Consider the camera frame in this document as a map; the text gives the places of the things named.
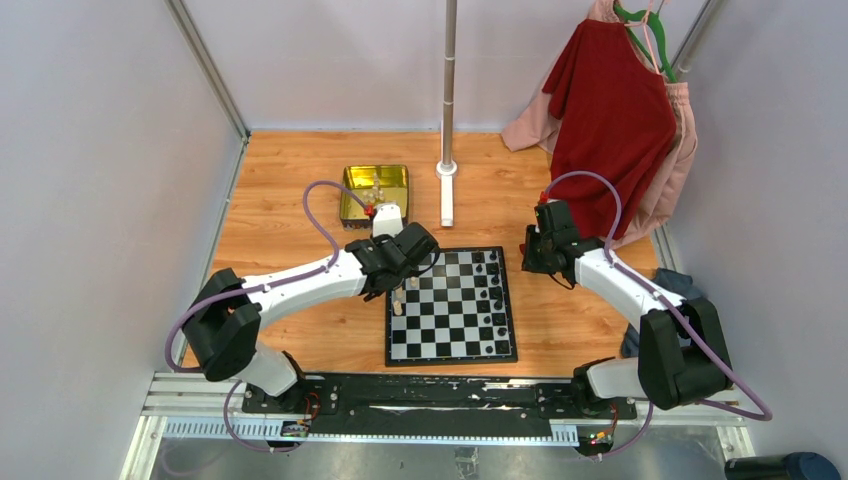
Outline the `black white chessboard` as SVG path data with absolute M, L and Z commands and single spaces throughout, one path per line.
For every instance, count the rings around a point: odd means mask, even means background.
M 498 259 L 491 261 L 489 252 Z M 499 263 L 502 283 L 490 286 L 488 263 Z M 474 267 L 483 264 L 485 273 Z M 392 311 L 394 292 L 386 299 L 385 364 L 388 367 L 515 363 L 518 348 L 501 246 L 446 248 L 419 287 L 403 284 L 404 315 Z

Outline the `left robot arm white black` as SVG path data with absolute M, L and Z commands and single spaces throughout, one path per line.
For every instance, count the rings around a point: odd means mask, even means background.
M 437 250 L 425 227 L 404 223 L 395 205 L 383 205 L 368 238 L 335 248 L 324 259 L 265 275 L 214 273 L 179 327 L 207 381 L 240 380 L 261 389 L 279 411 L 293 413 L 306 400 L 302 373 L 289 355 L 265 345 L 260 332 L 316 305 L 388 294 L 421 276 Z

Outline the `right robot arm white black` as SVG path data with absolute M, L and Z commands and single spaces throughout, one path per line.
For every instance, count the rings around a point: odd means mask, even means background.
M 568 205 L 539 204 L 527 227 L 522 268 L 563 279 L 599 295 L 623 315 L 639 340 L 633 358 L 601 359 L 575 369 L 571 403 L 596 417 L 614 398 L 646 399 L 669 410 L 707 399 L 733 385 L 716 307 L 649 281 L 597 237 L 581 237 Z

